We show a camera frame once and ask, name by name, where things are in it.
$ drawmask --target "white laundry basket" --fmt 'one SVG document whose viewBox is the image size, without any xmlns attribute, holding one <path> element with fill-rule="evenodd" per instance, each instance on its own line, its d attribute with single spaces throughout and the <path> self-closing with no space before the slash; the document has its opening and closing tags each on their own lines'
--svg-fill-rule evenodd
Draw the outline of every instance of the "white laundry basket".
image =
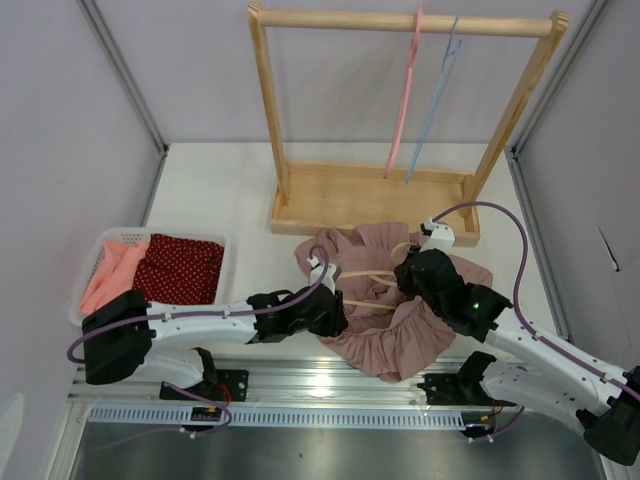
<svg viewBox="0 0 640 480">
<path fill-rule="evenodd" d="M 231 283 L 233 282 L 233 273 L 235 270 L 235 262 L 233 256 L 233 246 L 231 245 L 230 236 L 223 233 L 215 233 L 207 230 L 186 230 L 171 228 L 142 228 L 142 227 L 123 227 L 110 228 L 98 237 L 96 244 L 93 246 L 78 274 L 78 278 L 71 293 L 71 307 L 69 309 L 69 320 L 77 326 L 82 325 L 82 320 L 87 316 L 80 311 L 80 302 L 84 296 L 84 292 L 98 269 L 100 261 L 104 257 L 104 241 L 115 240 L 125 245 L 135 245 L 138 242 L 148 242 L 151 234 L 162 233 L 171 237 L 188 238 L 191 240 L 205 240 L 215 242 L 224 247 L 224 255 L 222 257 L 222 266 L 220 268 L 220 278 L 218 279 L 218 289 L 216 290 L 215 303 L 229 302 L 227 298 L 231 291 Z"/>
</svg>

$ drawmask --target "white floor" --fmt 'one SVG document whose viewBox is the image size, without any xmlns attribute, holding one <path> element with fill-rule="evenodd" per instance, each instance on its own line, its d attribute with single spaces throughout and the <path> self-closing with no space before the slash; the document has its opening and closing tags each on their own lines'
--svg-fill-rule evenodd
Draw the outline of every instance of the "white floor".
<svg viewBox="0 0 640 480">
<path fill-rule="evenodd" d="M 399 163 L 413 152 L 403 144 Z M 287 145 L 290 158 L 354 162 L 384 162 L 385 143 L 302 143 Z M 425 145 L 422 166 L 474 170 L 485 145 Z M 307 237 L 273 235 L 269 218 L 276 190 L 271 146 L 268 143 L 173 144 L 166 160 L 147 225 L 226 231 L 235 244 L 235 278 L 226 301 L 240 300 L 259 292 L 281 288 L 292 291 L 307 284 L 293 251 Z M 499 160 L 481 196 L 499 203 L 522 218 L 504 156 Z M 456 248 L 452 253 L 472 260 L 494 274 L 493 287 L 512 297 L 513 281 L 520 262 L 521 241 L 509 219 L 499 212 L 479 210 L 482 237 L 475 248 Z M 525 313 L 544 328 L 555 331 L 549 306 L 533 255 L 521 287 Z M 335 357 L 313 335 L 301 333 L 279 344 L 203 347 L 217 354 L 283 358 Z M 473 339 L 458 336 L 441 359 L 464 359 L 474 350 L 497 352 Z"/>
</svg>

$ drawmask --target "pink garment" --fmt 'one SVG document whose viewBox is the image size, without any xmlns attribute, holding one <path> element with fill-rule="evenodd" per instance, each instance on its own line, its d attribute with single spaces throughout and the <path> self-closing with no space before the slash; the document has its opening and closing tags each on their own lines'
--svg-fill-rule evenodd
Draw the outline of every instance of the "pink garment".
<svg viewBox="0 0 640 480">
<path fill-rule="evenodd" d="M 149 248 L 146 242 L 131 247 L 115 240 L 104 241 L 104 258 L 91 278 L 80 302 L 87 315 L 103 307 L 118 295 L 131 290 L 136 268 Z"/>
<path fill-rule="evenodd" d="M 324 245 L 333 262 L 343 272 L 393 270 L 391 250 L 402 242 L 422 245 L 427 237 L 409 233 L 405 223 L 360 225 L 347 238 L 335 229 L 322 230 L 317 238 L 296 249 L 300 268 L 309 272 L 306 258 L 315 243 Z M 487 269 L 454 255 L 456 271 L 465 282 L 491 286 L 493 275 Z M 320 342 L 342 355 L 349 364 L 384 380 L 410 378 L 435 361 L 446 350 L 455 333 L 435 316 L 420 297 L 409 297 L 397 287 L 383 285 L 367 277 L 340 279 L 337 288 L 345 300 L 359 300 L 396 306 L 395 311 L 345 305 L 349 322 L 338 337 L 318 337 Z"/>
</svg>

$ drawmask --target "robotic arm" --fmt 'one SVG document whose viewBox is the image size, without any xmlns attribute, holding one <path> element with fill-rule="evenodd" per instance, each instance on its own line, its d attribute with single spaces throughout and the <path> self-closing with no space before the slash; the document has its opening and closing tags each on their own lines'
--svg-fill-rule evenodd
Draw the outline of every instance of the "robotic arm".
<svg viewBox="0 0 640 480">
<path fill-rule="evenodd" d="M 451 229 L 428 220 L 423 230 L 429 240 L 395 269 L 398 288 L 421 296 L 456 333 L 508 352 L 539 372 L 474 352 L 457 375 L 467 400 L 488 396 L 531 407 L 582 433 L 605 457 L 633 465 L 640 450 L 640 368 L 626 372 L 588 355 L 524 317 L 492 289 L 465 284 L 445 253 L 453 245 Z"/>
<path fill-rule="evenodd" d="M 457 374 L 468 402 L 489 398 L 531 407 L 582 433 L 605 457 L 632 465 L 640 451 L 640 368 L 626 372 L 545 332 L 522 315 L 515 293 L 514 305 L 488 287 L 465 284 L 446 255 L 455 240 L 453 231 L 432 220 L 422 229 L 429 240 L 412 248 L 396 267 L 398 288 L 422 297 L 459 335 L 504 350 L 536 369 L 529 372 L 474 352 Z M 521 234 L 526 241 L 524 229 Z M 310 263 L 311 286 L 295 294 L 257 294 L 230 305 L 148 304 L 141 291 L 126 292 L 84 320 L 83 337 L 67 356 L 85 363 L 90 384 L 125 378 L 169 382 L 206 397 L 217 381 L 212 380 L 211 354 L 200 348 L 203 338 L 272 343 L 305 329 L 334 337 L 347 327 L 342 293 L 334 283 L 339 267 L 323 266 L 315 257 Z M 84 361 L 73 356 L 81 343 Z"/>
<path fill-rule="evenodd" d="M 311 285 L 297 293 L 256 294 L 228 305 L 147 303 L 141 290 L 130 290 L 84 319 L 83 336 L 67 357 L 84 363 L 92 385 L 167 382 L 206 398 L 215 376 L 213 357 L 201 348 L 206 340 L 274 343 L 301 330 L 334 337 L 347 327 L 342 292 L 335 290 L 339 267 L 323 267 L 316 257 L 309 262 Z M 84 360 L 73 355 L 80 343 Z"/>
</svg>

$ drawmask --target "orange cloth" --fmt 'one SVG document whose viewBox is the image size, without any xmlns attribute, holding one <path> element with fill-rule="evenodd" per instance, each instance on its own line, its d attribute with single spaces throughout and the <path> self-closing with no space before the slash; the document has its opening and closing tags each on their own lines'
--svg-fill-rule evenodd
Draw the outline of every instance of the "orange cloth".
<svg viewBox="0 0 640 480">
<path fill-rule="evenodd" d="M 144 258 L 147 248 L 147 242 L 138 242 L 131 247 L 115 240 L 105 240 L 104 258 L 87 285 L 80 302 L 80 311 L 89 315 L 118 295 L 131 290 L 136 268 Z"/>
</svg>

